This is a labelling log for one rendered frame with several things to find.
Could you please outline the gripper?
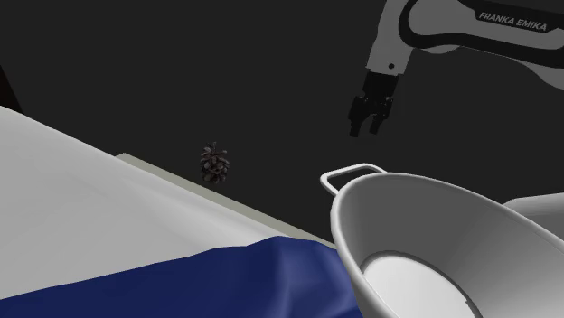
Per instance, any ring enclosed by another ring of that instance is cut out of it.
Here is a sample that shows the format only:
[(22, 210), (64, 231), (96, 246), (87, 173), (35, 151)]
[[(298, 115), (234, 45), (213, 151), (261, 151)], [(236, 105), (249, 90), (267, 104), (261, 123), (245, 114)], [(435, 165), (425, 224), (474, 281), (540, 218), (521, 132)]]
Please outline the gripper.
[(348, 113), (350, 136), (359, 136), (362, 123), (369, 115), (372, 116), (369, 132), (374, 135), (378, 133), (381, 124), (390, 115), (398, 81), (398, 75), (373, 71), (366, 74), (362, 86), (364, 95), (353, 99)]

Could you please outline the brown pine cone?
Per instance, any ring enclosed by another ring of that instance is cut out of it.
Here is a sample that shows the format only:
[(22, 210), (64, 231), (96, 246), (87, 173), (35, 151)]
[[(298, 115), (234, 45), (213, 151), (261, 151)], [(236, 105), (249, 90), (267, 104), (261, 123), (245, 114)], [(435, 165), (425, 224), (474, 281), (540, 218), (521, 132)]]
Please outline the brown pine cone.
[(230, 162), (225, 158), (228, 152), (219, 150), (217, 143), (208, 143), (201, 153), (200, 167), (202, 178), (214, 184), (224, 182), (230, 169)]

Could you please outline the bed with blue blanket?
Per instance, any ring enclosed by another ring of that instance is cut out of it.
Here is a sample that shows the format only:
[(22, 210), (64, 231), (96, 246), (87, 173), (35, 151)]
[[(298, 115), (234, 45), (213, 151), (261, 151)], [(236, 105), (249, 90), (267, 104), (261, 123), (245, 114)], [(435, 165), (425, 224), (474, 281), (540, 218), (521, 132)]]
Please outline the bed with blue blanket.
[(0, 106), (0, 318), (362, 318), (334, 246)]

